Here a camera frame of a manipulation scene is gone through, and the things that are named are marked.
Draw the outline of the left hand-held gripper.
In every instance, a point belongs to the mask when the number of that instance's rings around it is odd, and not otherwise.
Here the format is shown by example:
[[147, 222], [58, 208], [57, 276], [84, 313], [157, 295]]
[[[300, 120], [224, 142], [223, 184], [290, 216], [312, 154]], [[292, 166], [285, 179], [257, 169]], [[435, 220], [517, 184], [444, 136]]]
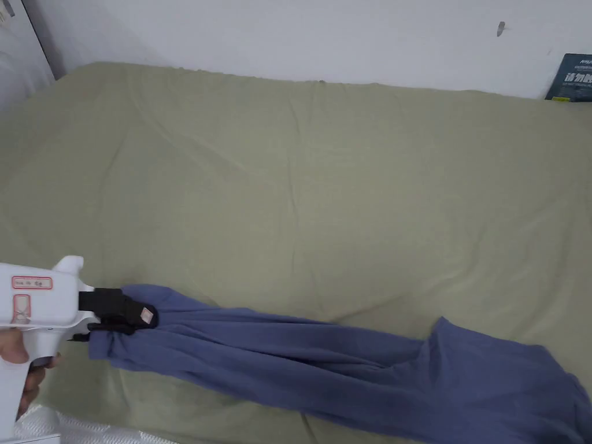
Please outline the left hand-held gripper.
[[52, 269], [1, 264], [1, 328], [22, 331], [28, 361], [1, 362], [1, 421], [14, 422], [30, 369], [56, 355], [65, 340], [94, 332], [132, 335], [154, 329], [159, 315], [120, 288], [93, 288], [79, 278], [83, 257], [65, 256]]

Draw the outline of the person's left hand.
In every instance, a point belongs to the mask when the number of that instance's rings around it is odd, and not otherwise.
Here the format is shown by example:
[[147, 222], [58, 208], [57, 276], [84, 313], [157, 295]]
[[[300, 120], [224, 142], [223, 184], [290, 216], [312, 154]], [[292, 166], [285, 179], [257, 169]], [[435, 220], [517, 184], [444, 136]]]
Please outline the person's left hand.
[[[14, 328], [1, 330], [1, 359], [12, 364], [24, 364], [28, 361], [21, 330]], [[48, 364], [29, 370], [24, 383], [23, 394], [18, 405], [16, 419], [19, 419], [29, 408], [40, 392], [40, 385], [46, 376], [46, 370], [57, 366], [60, 353], [50, 357]]]

